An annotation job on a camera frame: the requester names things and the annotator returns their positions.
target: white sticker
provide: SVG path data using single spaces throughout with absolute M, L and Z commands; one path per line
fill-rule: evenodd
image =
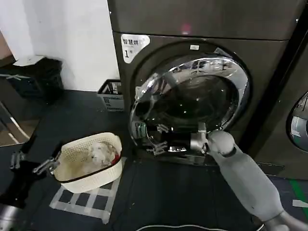
M 42 58 L 44 58 L 44 56 L 33 55 L 33 56 L 30 56 L 30 57 L 21 58 L 21 59 L 17 60 L 15 63 L 13 63 L 13 65 L 15 65 L 15 66 L 29 66 L 29 65 L 34 65 L 34 64 L 36 64 L 39 60 L 41 60 Z
M 199 50 L 199 45 L 191 45 L 190 50 L 198 51 Z
M 294 207 L 308 208 L 308 204 L 301 200 L 292 200 L 292 205 Z
M 129 64 L 143 48 L 150 44 L 150 37 L 147 35 L 122 34 L 121 44 L 124 62 Z

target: green tape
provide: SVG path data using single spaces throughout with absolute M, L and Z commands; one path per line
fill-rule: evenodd
M 297 182 L 296 180 L 289 180 L 289 181 L 290 181 L 290 184 L 291 184 L 291 186 L 292 186 L 292 188 L 293 188 L 293 191 L 294 191 L 294 193 L 295 193 L 295 196 L 296 196 L 299 200 L 301 200 L 301 201 L 307 203 L 307 200 L 306 200 L 306 198 L 305 198 L 305 195 L 304 195 L 302 189 L 300 188 L 298 182 Z M 308 208 L 302 208 L 302 209 L 304 210 L 304 213 L 305 213 L 305 215 L 306 215 L 306 218 L 308 219 Z

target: white tape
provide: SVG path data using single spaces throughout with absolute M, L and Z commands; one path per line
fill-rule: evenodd
M 86 204 L 86 208 L 85 208 L 85 212 L 86 213 L 90 213 L 92 208 L 93 208 L 93 205 L 94 205 L 94 202 L 96 200 L 96 197 L 97 197 L 97 193 L 99 191 L 99 188 L 98 189 L 93 189 L 91 190 L 91 194 L 89 196 L 89 199 L 87 201 L 87 204 Z
M 20 76 L 20 75 L 8 75 L 8 74 L 0 74 L 0 77 L 6 77 L 6 79 L 17 79 L 19 81 L 21 81 L 22 78 L 31 78 L 31 77 L 27 77 L 27 76 Z
M 61 186 L 59 188 L 58 192 L 54 195 L 54 197 L 53 197 L 53 199 L 52 199 L 52 201 L 51 201 L 51 203 L 49 205 L 51 208 L 56 208 L 57 207 L 57 204 L 59 202 L 59 199 L 62 196 L 63 191 L 64 191 L 64 187 Z
M 122 157 L 122 165 L 123 166 L 125 164 L 125 161 L 126 161 L 126 158 Z M 103 217 L 102 217 L 102 221 L 103 221 L 104 224 L 107 224 L 109 222 L 109 218 L 110 218 L 110 215 L 111 215 L 112 208 L 114 206 L 114 202 L 115 202 L 115 199 L 116 199 L 115 196 L 116 196 L 116 192 L 117 192 L 117 189 L 119 187 L 119 184 L 120 184 L 120 180 L 121 180 L 121 176 L 112 183 L 111 191 L 114 192 L 114 195 L 108 197 L 108 200 L 107 200 L 107 203 L 106 203 L 106 206 L 105 206 L 106 213 L 104 213 Z
M 122 157 L 123 166 L 125 164 L 125 161 L 126 161 L 126 158 Z M 107 224 L 109 222 L 111 211 L 112 211 L 112 208 L 115 202 L 115 198 L 116 198 L 115 196 L 116 196 L 116 192 L 118 190 L 119 184 L 120 184 L 120 180 L 121 180 L 121 176 L 112 183 L 111 189 L 97 188 L 97 189 L 85 192 L 87 194 L 90 194 L 86 206 L 76 205 L 76 202 L 80 196 L 80 194 L 77 194 L 77 193 L 73 194 L 69 203 L 59 201 L 65 190 L 65 188 L 61 186 L 58 192 L 53 197 L 49 206 L 51 208 L 59 209 L 59 210 L 66 211 L 66 212 L 85 215 L 88 217 L 100 218 L 102 219 L 104 224 Z M 95 203 L 97 196 L 107 196 L 108 197 L 104 210 L 93 208 L 93 205 Z
M 292 205 L 294 207 L 308 208 L 308 203 L 303 202 L 301 200 L 293 200 Z

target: dryer label sticker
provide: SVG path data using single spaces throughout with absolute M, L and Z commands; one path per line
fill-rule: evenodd
M 121 44 L 124 62 L 129 64 L 143 48 L 150 44 L 150 37 L 147 35 L 122 34 Z
M 199 45 L 191 45 L 190 50 L 195 50 L 195 51 L 198 51 L 199 50 Z

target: gray plastic crate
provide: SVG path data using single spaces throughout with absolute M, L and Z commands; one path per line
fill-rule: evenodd
M 108 79 L 98 90 L 97 95 L 102 99 L 109 112 L 124 111 L 124 100 L 121 90 L 121 81 Z

